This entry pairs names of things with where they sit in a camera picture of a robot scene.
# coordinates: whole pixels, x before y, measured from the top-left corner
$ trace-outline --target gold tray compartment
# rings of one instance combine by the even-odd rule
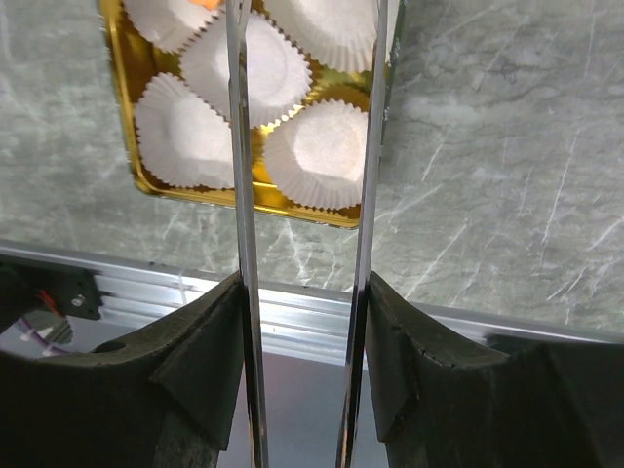
[[[391,61],[388,64],[386,103],[389,101],[392,77],[399,50],[399,37],[405,16],[405,2],[401,3]],[[149,195],[211,203],[234,207],[234,190],[215,190],[209,187],[177,188],[159,180],[141,163],[137,144],[134,104],[139,100],[147,83],[161,72],[170,72],[181,78],[179,55],[166,54],[143,39],[129,20],[120,0],[99,0],[104,33],[111,55],[115,91],[119,99],[121,117],[130,156],[131,170],[139,190]],[[253,0],[253,8],[266,14],[262,0]],[[322,66],[306,56],[313,72],[312,90],[298,109],[323,98],[343,99],[368,110],[371,92],[371,74],[340,73]],[[286,198],[271,182],[262,158],[262,147],[273,126],[252,130],[253,196],[255,209],[261,213],[288,216],[335,227],[354,228],[360,221],[360,206],[341,210],[321,210],[303,207]]]

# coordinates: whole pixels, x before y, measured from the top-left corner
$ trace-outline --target screw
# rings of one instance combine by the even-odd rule
[[[74,297],[73,299],[71,299],[71,305],[73,305],[74,307],[80,307],[82,304],[85,303],[85,297],[81,294],[78,294],[76,297]]]

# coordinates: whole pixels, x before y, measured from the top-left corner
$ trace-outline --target white paper cup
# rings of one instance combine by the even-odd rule
[[[399,1],[389,0],[388,52]],[[377,9],[374,0],[265,0],[269,17],[312,59],[338,71],[372,68]]]
[[[197,38],[180,60],[188,86],[230,119],[225,18]],[[302,103],[312,71],[304,55],[266,17],[252,12],[247,28],[250,125],[274,123]]]
[[[165,52],[178,52],[220,8],[208,10],[188,0],[123,0],[128,17],[141,36]]]
[[[368,116],[342,100],[301,110],[269,134],[264,164],[277,188],[306,207],[338,210],[358,205]]]
[[[135,104],[145,168],[174,187],[234,186],[229,125],[169,73],[155,76]]]

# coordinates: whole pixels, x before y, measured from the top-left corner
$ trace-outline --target orange object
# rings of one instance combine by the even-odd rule
[[[202,5],[203,7],[206,7],[209,10],[214,10],[221,3],[223,3],[223,0],[188,0],[188,1],[191,3],[194,3],[195,5]]]

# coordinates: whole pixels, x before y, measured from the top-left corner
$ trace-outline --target marble countertop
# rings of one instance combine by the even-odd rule
[[[624,331],[621,2],[411,0],[407,22],[373,269],[419,302]],[[0,238],[233,271],[232,210],[135,189],[107,57],[94,2],[0,0]],[[262,279],[350,289],[356,231],[256,224]]]

